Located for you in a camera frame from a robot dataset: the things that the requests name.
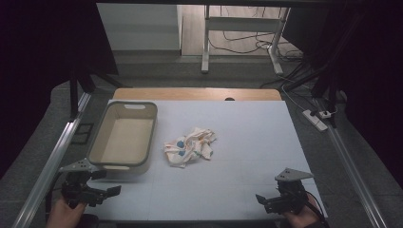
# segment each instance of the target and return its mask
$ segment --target person's hand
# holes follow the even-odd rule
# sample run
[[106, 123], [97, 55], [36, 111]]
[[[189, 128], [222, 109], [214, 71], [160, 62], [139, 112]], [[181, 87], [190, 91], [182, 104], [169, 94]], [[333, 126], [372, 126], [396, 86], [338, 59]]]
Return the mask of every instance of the person's hand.
[[50, 211], [47, 228], [74, 228], [80, 221], [85, 209], [86, 204], [81, 202], [74, 209], [71, 209], [66, 200], [60, 197]]
[[[308, 194], [309, 202], [317, 208], [315, 199]], [[312, 223], [319, 221], [319, 217], [309, 207], [304, 206], [298, 215], [291, 212], [284, 212], [283, 215], [288, 219], [294, 228], [304, 228]]]

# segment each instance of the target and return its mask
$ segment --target beige plastic basket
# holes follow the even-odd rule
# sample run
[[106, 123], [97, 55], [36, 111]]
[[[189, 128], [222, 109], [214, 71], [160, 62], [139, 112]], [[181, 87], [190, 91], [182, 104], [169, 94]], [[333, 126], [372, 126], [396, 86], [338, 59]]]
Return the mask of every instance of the beige plastic basket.
[[148, 102], [110, 103], [88, 151], [88, 161], [107, 170], [146, 172], [157, 112], [157, 106]]

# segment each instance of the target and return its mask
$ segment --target power strip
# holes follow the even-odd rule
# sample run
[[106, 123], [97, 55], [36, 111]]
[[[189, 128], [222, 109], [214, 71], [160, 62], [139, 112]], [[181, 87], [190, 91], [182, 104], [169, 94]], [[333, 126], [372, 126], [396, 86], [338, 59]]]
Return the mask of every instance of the power strip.
[[311, 116], [311, 110], [306, 109], [302, 114], [308, 119], [319, 131], [327, 130], [327, 125], [323, 123], [317, 116]]

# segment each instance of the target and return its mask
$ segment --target gray floor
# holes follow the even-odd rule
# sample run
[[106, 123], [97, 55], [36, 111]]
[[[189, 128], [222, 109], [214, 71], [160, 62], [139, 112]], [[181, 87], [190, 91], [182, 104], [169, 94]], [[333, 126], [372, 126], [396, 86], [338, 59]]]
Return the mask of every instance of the gray floor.
[[[201, 74], [200, 57], [180, 57], [172, 54], [143, 55], [118, 53], [116, 60], [120, 76], [115, 78], [129, 86], [187, 86], [187, 87], [244, 87], [258, 88], [261, 84], [276, 80], [269, 58], [266, 57], [214, 57], [210, 72]], [[297, 63], [283, 62], [286, 73]], [[112, 96], [115, 87], [94, 77], [98, 86], [88, 105], [82, 123], [97, 123]], [[267, 86], [277, 88], [279, 84]], [[308, 95], [309, 90], [301, 87], [298, 94]], [[348, 175], [340, 162], [328, 133], [318, 132], [301, 114], [287, 96], [282, 98], [288, 104], [299, 140], [308, 163], [316, 176], [317, 187], [326, 205], [328, 220], [332, 227], [372, 227], [365, 209], [359, 201]], [[290, 93], [303, 107], [310, 108], [305, 99]], [[381, 209], [390, 227], [403, 227], [400, 205], [403, 192], [387, 169], [379, 161], [375, 152], [362, 139], [354, 127], [346, 120], [344, 104], [338, 105], [337, 129], [349, 148], [363, 179]], [[53, 89], [52, 102], [47, 114], [25, 146], [17, 161], [0, 182], [0, 227], [11, 227], [26, 200], [50, 152], [59, 139], [69, 111], [68, 84]], [[87, 144], [72, 145], [66, 153], [62, 165], [81, 159]], [[32, 227], [44, 226], [44, 208], [40, 207]], [[104, 227], [113, 224], [102, 224]]]

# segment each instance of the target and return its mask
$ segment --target white towel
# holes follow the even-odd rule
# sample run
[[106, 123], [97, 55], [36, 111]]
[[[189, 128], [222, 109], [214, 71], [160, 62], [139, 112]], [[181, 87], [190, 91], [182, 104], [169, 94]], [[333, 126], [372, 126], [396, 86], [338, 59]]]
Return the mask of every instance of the white towel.
[[212, 130], [195, 127], [188, 136], [164, 143], [163, 151], [171, 166], [184, 168], [189, 160], [196, 160], [200, 156], [210, 160], [213, 155], [210, 143], [215, 139], [216, 135]]

